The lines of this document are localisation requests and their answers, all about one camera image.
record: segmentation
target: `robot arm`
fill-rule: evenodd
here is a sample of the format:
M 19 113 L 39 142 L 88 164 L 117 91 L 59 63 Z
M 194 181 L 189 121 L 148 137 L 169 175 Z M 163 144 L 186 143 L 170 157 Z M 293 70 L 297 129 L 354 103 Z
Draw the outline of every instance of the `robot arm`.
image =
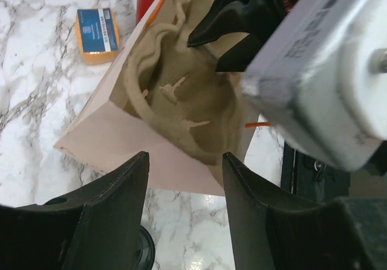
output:
M 249 33 L 217 70 L 245 72 L 245 98 L 289 145 L 352 172 L 387 140 L 385 11 L 387 0 L 215 0 L 188 45 Z

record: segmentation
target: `beige cloth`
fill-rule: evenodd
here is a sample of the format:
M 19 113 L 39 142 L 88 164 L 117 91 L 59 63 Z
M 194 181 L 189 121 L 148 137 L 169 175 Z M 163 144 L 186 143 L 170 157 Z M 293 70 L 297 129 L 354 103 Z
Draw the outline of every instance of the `beige cloth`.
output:
M 215 73 L 218 49 L 227 41 L 188 48 L 187 38 L 213 0 L 173 0 L 173 24 L 151 25 L 128 56 L 119 79 L 125 110 L 141 118 L 189 156 L 209 165 L 222 184 L 224 152 L 236 153 L 242 110 L 230 74 Z

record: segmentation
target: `package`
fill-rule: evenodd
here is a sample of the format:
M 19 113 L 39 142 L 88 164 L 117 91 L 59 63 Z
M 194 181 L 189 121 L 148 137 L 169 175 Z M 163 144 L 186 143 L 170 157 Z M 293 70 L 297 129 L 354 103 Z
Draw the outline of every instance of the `package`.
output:
M 118 56 L 119 28 L 110 8 L 78 9 L 75 29 L 80 55 L 86 64 L 112 62 Z
M 221 156 L 244 159 L 258 116 L 239 75 L 215 73 L 245 34 L 186 46 L 212 2 L 155 0 L 55 148 L 101 173 L 147 151 L 149 187 L 223 195 Z

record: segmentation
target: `white marble surface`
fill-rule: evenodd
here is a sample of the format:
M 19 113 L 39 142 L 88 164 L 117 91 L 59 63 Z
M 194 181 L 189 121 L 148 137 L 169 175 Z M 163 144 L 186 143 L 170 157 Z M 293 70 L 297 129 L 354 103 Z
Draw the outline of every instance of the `white marble surface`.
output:
M 98 174 L 53 149 L 108 64 L 86 66 L 77 49 L 78 8 L 111 7 L 123 42 L 136 0 L 0 0 L 0 203 L 43 204 Z M 246 164 L 279 183 L 282 138 L 263 128 Z M 148 190 L 143 225 L 157 246 L 154 269 L 234 269 L 224 198 Z

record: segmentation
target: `orange sponge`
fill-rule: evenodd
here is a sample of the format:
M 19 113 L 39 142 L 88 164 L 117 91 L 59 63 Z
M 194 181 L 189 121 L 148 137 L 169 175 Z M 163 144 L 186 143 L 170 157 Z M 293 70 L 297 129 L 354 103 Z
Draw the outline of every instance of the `orange sponge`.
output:
M 88 65 L 112 62 L 119 54 L 119 28 L 110 8 L 78 9 L 76 35 Z

